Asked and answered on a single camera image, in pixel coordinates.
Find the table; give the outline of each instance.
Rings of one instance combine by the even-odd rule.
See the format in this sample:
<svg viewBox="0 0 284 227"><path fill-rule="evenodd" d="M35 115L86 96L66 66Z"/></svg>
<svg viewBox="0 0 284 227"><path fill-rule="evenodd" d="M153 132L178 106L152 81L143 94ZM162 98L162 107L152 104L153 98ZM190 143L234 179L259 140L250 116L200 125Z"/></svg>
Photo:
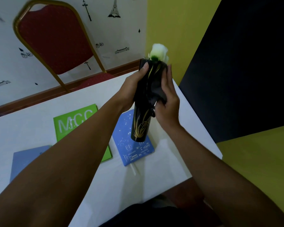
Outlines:
<svg viewBox="0 0 284 227"><path fill-rule="evenodd" d="M0 117L0 193L9 184L13 153L54 145L53 118L95 103L102 107L134 72L60 96ZM222 154L175 84L180 98L181 125L219 158ZM155 152L124 167L113 138L111 160L100 164L95 177L69 226L99 226L126 207L145 202L191 177L177 148L156 118L148 133Z"/></svg>

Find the gold chair frame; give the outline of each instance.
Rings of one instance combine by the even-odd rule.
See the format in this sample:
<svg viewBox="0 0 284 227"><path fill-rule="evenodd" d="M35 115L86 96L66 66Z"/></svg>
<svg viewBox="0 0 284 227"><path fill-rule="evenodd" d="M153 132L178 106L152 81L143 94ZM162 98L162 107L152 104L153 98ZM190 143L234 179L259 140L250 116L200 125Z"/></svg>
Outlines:
<svg viewBox="0 0 284 227"><path fill-rule="evenodd" d="M60 6L64 6L67 7L69 9L71 9L74 14L77 17L77 20L81 26L81 29L86 37L86 40L88 41L89 46L91 47L91 51L93 52L93 56L95 57L98 65L100 66L102 72L106 73L105 68L103 67L95 49L93 48L91 41L89 40L89 37L86 33L85 27L83 25L83 22L78 14L78 12L75 10L74 7L72 7L70 4L63 2L63 1L56 1L56 0L30 0L28 1L23 8L20 10L19 14L16 16L14 22L13 22L13 29L14 32L17 36L17 38L25 45L25 47L35 56L37 57L37 59L49 70L49 72L53 75L53 77L58 81L58 83L69 93L70 90L66 87L66 85L62 82L62 80L60 79L60 77L45 63L45 61L42 59L42 57L36 53L36 51L22 38L22 36L19 33L19 23L21 22L22 18L26 15L26 13L28 11L30 11L30 9L36 5L36 4L44 4L44 5L60 5Z"/></svg>

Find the white wall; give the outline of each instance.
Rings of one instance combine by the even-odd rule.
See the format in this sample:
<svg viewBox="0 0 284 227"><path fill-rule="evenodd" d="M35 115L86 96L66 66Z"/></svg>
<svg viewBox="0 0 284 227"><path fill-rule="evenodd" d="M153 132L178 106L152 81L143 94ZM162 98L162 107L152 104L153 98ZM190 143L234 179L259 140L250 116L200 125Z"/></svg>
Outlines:
<svg viewBox="0 0 284 227"><path fill-rule="evenodd" d="M12 23L28 0L0 0L0 82L11 81L0 87L0 105L44 91L59 84L36 57L23 58L19 48L28 49L16 37ZM114 0L85 0L92 21L89 20L83 0L61 0L71 4L79 13L105 69L140 59L144 56L146 37L147 0L117 0L121 18L108 17ZM96 48L96 43L104 46ZM115 54L118 49L129 51ZM86 64L60 75L64 83L101 72L95 58Z"/></svg>

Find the red chair cushion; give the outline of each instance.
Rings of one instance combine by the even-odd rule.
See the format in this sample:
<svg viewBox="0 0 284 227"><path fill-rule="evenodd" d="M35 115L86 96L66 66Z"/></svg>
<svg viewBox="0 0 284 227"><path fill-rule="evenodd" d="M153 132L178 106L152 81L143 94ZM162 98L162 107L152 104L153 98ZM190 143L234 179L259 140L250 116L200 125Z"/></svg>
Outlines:
<svg viewBox="0 0 284 227"><path fill-rule="evenodd" d="M101 82L106 81L106 80L110 80L112 78L114 78L114 76L109 74L109 73L101 73L101 74L95 75L95 76L89 78L88 80L86 80L85 82L83 82L82 84L80 84L80 86L77 87L75 89L75 91L80 90L80 89L85 88L85 87L92 86L94 84L101 83Z"/></svg>
<svg viewBox="0 0 284 227"><path fill-rule="evenodd" d="M29 11L18 26L22 38L57 74L65 73L93 56L74 12L47 5Z"/></svg>

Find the green book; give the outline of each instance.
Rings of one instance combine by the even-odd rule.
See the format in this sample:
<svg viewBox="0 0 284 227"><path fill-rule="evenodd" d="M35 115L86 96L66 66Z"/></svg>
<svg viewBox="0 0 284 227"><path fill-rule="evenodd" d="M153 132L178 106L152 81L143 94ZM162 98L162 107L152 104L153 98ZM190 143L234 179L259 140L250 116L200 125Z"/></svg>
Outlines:
<svg viewBox="0 0 284 227"><path fill-rule="evenodd" d="M81 109L57 116L53 119L53 123L55 125L57 142L60 141L63 137L65 137L68 133L74 130L77 126L91 117L97 111L97 106L92 104L87 107L83 107ZM107 146L104 156L102 158L102 162L110 159L111 153L110 149Z"/></svg>

